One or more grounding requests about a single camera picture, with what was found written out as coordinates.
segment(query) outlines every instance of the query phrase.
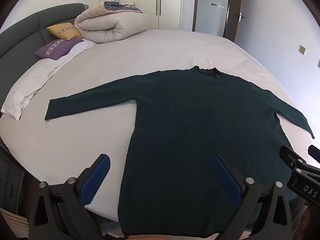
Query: sweater's left sleeve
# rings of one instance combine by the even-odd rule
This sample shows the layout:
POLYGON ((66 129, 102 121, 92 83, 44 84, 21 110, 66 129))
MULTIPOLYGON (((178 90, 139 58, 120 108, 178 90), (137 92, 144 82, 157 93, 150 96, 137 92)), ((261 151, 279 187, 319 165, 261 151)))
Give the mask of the sweater's left sleeve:
POLYGON ((299 110, 295 109, 294 107, 276 97, 271 91, 262 91, 265 96, 266 102, 275 109, 277 114, 283 116, 289 122, 297 125, 298 127, 301 127, 302 129, 308 131, 311 134, 312 138, 315 138, 307 119, 299 110))
POLYGON ((131 76, 68 96, 51 99, 45 120, 114 106, 144 96, 163 77, 160 71, 131 76))

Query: folded comforter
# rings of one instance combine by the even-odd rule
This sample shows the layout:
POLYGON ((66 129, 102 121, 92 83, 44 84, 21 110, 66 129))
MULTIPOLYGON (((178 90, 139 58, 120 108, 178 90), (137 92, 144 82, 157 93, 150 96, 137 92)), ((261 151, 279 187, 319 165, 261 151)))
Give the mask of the folded comforter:
POLYGON ((74 26, 82 38, 107 43, 146 31, 148 16, 134 4, 106 1, 83 11, 76 18, 74 26))

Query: mattress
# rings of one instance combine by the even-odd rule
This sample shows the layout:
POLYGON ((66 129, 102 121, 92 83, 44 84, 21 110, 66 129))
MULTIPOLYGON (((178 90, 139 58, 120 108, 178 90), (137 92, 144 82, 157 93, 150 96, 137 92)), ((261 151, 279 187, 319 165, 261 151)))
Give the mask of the mattress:
MULTIPOLYGON (((36 93, 19 122, 2 115, 0 136, 17 161, 49 185, 77 177, 101 153, 109 155, 109 174, 87 208, 118 220, 120 184, 135 123, 135 101, 44 121, 49 100, 132 75, 195 65, 239 76, 294 106, 279 82, 231 41, 202 33, 149 30, 122 41, 98 44, 76 56, 36 93)), ((309 133, 280 116, 279 119, 293 149, 310 163, 309 133)))

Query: electrical outlet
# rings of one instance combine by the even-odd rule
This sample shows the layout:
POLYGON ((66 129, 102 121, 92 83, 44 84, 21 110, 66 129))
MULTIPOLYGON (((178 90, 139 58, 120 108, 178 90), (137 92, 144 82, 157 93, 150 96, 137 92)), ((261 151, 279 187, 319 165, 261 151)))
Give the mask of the electrical outlet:
POLYGON ((305 54, 306 54, 307 49, 306 49, 305 47, 303 47, 303 46, 300 46, 299 51, 300 51, 303 55, 305 55, 305 54))

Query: white pillow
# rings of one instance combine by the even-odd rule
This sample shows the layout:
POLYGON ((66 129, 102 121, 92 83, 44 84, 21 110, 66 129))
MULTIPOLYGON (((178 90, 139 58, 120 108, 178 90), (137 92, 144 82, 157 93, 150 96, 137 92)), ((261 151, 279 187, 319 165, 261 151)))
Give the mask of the white pillow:
POLYGON ((83 42, 76 44, 68 54, 58 60, 45 58, 39 60, 29 68, 10 89, 1 112, 13 116, 19 121, 23 110, 29 104, 33 96, 47 81, 68 61, 97 43, 83 39, 83 42))

